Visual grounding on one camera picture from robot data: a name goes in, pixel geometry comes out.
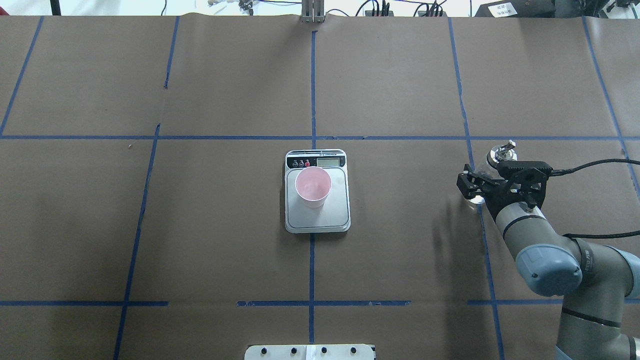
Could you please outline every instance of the metal bracket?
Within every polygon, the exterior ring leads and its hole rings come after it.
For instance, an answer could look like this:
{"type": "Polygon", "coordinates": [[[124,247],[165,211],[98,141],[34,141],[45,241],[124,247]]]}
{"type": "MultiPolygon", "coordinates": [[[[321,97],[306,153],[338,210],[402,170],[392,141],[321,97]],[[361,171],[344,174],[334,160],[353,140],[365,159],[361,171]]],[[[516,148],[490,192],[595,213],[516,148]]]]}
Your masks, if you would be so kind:
{"type": "Polygon", "coordinates": [[[324,22],[324,0],[302,0],[302,22],[324,22]]]}

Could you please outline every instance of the cable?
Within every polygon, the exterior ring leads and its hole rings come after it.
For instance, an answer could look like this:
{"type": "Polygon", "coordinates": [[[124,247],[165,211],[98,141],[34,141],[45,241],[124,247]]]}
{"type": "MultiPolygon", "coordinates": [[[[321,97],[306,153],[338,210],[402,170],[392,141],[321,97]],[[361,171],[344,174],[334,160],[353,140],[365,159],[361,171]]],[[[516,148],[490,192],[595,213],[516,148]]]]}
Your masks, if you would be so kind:
{"type": "Polygon", "coordinates": [[[549,174],[549,176],[563,176],[563,175],[568,175],[568,174],[572,174],[578,170],[582,170],[583,168],[588,168],[588,167],[592,167],[594,165],[599,165],[599,164],[604,164],[604,163],[627,163],[627,164],[633,164],[633,165],[640,165],[640,161],[637,160],[629,160],[629,159],[604,159],[604,160],[598,160],[598,161],[592,161],[591,163],[586,163],[584,165],[580,165],[579,167],[575,167],[575,168],[569,168],[566,170],[553,170],[551,171],[551,174],[549,174]]]}
{"type": "MultiPolygon", "coordinates": [[[[583,168],[592,167],[594,165],[604,164],[604,163],[627,163],[633,165],[640,165],[640,161],[637,160],[629,160],[629,159],[603,159],[598,161],[592,161],[590,163],[586,163],[584,165],[580,165],[579,167],[569,168],[566,170],[553,170],[549,176],[563,176],[572,174],[578,170],[582,170],[583,168]]],[[[640,230],[638,231],[630,231],[628,233],[617,233],[617,234],[601,234],[601,235],[592,235],[592,234],[564,234],[564,237],[567,238],[584,238],[584,239],[619,239],[619,238],[628,238],[630,236],[640,235],[640,230]]]]}
{"type": "Polygon", "coordinates": [[[415,8],[415,11],[413,12],[413,16],[415,16],[415,14],[418,13],[418,10],[420,10],[420,8],[422,7],[422,5],[426,5],[427,6],[427,12],[429,11],[429,4],[427,3],[420,3],[420,5],[418,5],[417,8],[415,8]]]}
{"type": "Polygon", "coordinates": [[[620,239],[629,238],[631,236],[640,235],[640,230],[630,231],[629,233],[618,234],[603,234],[603,235],[590,235],[590,234],[564,234],[565,238],[583,238],[583,239],[620,239]]]}
{"type": "Polygon", "coordinates": [[[347,14],[346,12],[343,12],[343,11],[342,11],[342,10],[340,10],[340,9],[331,9],[331,10],[327,10],[327,11],[326,11],[326,13],[330,13],[330,12],[341,12],[341,13],[343,13],[344,15],[349,16],[349,14],[347,14]]]}
{"type": "Polygon", "coordinates": [[[261,3],[274,3],[274,4],[289,4],[289,5],[293,5],[293,4],[301,4],[301,1],[274,1],[274,0],[258,0],[261,3]]]}
{"type": "Polygon", "coordinates": [[[378,0],[366,0],[364,3],[362,3],[362,5],[360,5],[360,7],[358,8],[358,11],[356,12],[356,15],[354,15],[354,16],[358,16],[358,14],[360,13],[360,10],[362,10],[362,8],[363,8],[363,7],[364,7],[364,6],[365,6],[369,1],[372,1],[372,2],[374,2],[374,3],[376,3],[376,4],[378,4],[378,6],[380,5],[380,4],[379,4],[379,2],[378,2],[378,0]]]}

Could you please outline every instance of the blue joint cap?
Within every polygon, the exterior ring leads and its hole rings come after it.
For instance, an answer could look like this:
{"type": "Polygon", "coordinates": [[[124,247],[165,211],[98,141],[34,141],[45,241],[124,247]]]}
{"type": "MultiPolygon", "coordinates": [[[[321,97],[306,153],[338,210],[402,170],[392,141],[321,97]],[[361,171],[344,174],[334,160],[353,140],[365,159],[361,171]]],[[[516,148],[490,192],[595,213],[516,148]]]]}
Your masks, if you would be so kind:
{"type": "Polygon", "coordinates": [[[551,244],[535,244],[516,256],[516,267],[529,288],[538,295],[566,295],[582,282],[582,270],[567,250],[551,244]]]}
{"type": "Polygon", "coordinates": [[[640,259],[637,256],[631,254],[630,252],[618,250],[613,246],[607,246],[607,247],[614,249],[615,251],[618,252],[618,254],[622,255],[622,257],[625,258],[625,261],[631,268],[631,274],[634,276],[634,287],[631,289],[631,292],[627,294],[626,297],[630,299],[638,297],[640,295],[640,259]]]}

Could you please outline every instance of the scale platform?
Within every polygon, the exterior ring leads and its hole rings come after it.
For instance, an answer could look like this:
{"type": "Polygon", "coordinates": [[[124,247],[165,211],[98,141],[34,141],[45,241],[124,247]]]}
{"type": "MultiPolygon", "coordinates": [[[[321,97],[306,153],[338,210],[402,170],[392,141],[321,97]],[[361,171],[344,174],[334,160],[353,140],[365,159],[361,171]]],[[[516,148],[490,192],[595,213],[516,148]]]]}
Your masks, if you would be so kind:
{"type": "Polygon", "coordinates": [[[290,233],[339,233],[351,226],[346,154],[339,149],[290,151],[285,158],[285,228],[290,233]],[[331,176],[324,205],[310,208],[296,192],[303,168],[319,166],[331,176]]]}

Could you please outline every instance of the table surface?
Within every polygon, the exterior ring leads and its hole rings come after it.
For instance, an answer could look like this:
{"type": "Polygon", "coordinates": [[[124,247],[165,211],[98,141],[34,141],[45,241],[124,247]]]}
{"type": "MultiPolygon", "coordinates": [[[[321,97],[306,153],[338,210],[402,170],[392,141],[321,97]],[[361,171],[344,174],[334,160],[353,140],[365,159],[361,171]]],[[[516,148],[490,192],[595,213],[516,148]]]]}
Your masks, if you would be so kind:
{"type": "MultiPolygon", "coordinates": [[[[553,358],[561,299],[456,176],[510,138],[555,168],[640,159],[640,22],[298,19],[0,18],[0,357],[553,358]],[[351,228],[288,233],[284,154],[326,148],[351,228]]],[[[543,211],[636,230],[639,174],[554,178],[543,211]]]]}

